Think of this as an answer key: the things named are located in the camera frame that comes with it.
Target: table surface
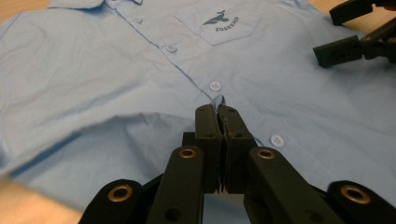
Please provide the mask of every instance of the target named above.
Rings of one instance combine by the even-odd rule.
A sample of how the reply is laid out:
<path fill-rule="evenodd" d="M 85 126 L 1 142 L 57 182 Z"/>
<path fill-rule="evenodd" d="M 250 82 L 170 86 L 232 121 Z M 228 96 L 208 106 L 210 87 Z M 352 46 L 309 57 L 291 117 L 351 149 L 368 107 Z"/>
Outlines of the table surface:
<path fill-rule="evenodd" d="M 0 23 L 13 15 L 43 9 L 49 0 L 1 0 Z M 345 0 L 310 0 L 323 13 Z M 375 8 L 373 13 L 346 23 L 346 26 L 370 33 L 377 27 L 396 17 L 396 11 Z M 2 223 L 78 223 L 82 212 L 56 203 L 29 189 L 25 189 L 6 179 L 0 179 L 0 219 Z"/>

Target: white button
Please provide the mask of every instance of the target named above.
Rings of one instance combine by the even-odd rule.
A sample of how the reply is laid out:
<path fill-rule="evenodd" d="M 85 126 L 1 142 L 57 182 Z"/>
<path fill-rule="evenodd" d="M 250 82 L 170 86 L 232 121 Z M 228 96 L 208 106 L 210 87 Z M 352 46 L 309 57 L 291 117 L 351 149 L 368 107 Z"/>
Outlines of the white button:
<path fill-rule="evenodd" d="M 271 136 L 271 143 L 274 147 L 283 147 L 285 146 L 285 141 L 280 135 L 274 134 Z"/>
<path fill-rule="evenodd" d="M 171 53 L 175 53 L 177 51 L 177 48 L 174 45 L 168 45 L 166 46 L 166 50 L 168 50 Z"/>
<path fill-rule="evenodd" d="M 212 91 L 220 91 L 221 90 L 221 84 L 219 82 L 212 82 L 212 83 L 210 83 L 209 88 Z"/>
<path fill-rule="evenodd" d="M 135 22 L 135 23 L 142 23 L 142 22 L 143 22 L 143 19 L 135 18 L 135 19 L 133 20 L 133 22 Z"/>

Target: metal bolt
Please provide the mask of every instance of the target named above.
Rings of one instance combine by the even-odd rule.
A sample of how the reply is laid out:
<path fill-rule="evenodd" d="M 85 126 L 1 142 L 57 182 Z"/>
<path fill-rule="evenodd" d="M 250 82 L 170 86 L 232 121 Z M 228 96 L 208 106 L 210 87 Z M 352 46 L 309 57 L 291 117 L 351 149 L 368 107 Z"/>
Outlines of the metal bolt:
<path fill-rule="evenodd" d="M 367 204 L 371 202 L 371 198 L 366 192 L 354 186 L 344 185 L 341 187 L 341 193 L 354 203 Z"/>
<path fill-rule="evenodd" d="M 269 149 L 257 151 L 257 155 L 263 159 L 271 160 L 275 157 L 275 153 Z"/>
<path fill-rule="evenodd" d="M 396 37 L 388 38 L 387 40 L 389 43 L 396 44 Z"/>
<path fill-rule="evenodd" d="M 107 194 L 107 198 L 113 203 L 120 203 L 129 199 L 133 192 L 131 186 L 127 184 L 118 185 Z"/>
<path fill-rule="evenodd" d="M 366 37 L 363 38 L 363 41 L 369 41 L 369 40 L 371 40 L 370 36 L 366 36 Z"/>
<path fill-rule="evenodd" d="M 183 149 L 181 150 L 178 155 L 183 159 L 191 159 L 197 155 L 197 152 L 194 149 Z"/>

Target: shirt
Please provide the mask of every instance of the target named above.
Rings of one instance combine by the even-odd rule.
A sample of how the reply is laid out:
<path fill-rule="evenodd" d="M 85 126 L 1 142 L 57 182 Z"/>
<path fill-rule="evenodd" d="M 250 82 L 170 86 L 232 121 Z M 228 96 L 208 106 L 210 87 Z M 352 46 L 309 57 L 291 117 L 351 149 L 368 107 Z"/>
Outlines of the shirt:
<path fill-rule="evenodd" d="M 112 180 L 163 172 L 221 94 L 308 183 L 347 179 L 396 204 L 395 66 L 324 69 L 312 50 L 359 33 L 303 0 L 75 2 L 2 26 L 3 173 L 83 209 Z M 239 196 L 207 197 L 209 222 L 247 222 Z"/>

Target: bird logo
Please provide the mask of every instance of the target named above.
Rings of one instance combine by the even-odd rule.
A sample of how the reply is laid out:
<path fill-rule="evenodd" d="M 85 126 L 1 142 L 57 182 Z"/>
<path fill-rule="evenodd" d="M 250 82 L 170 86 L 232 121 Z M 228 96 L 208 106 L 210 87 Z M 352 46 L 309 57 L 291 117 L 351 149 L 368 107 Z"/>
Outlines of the bird logo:
<path fill-rule="evenodd" d="M 218 12 L 219 15 L 217 17 L 212 18 L 209 21 L 205 22 L 204 25 L 216 24 L 219 21 L 229 21 L 229 19 L 224 18 L 224 12 L 225 12 L 225 10 L 222 10 L 221 12 Z"/>

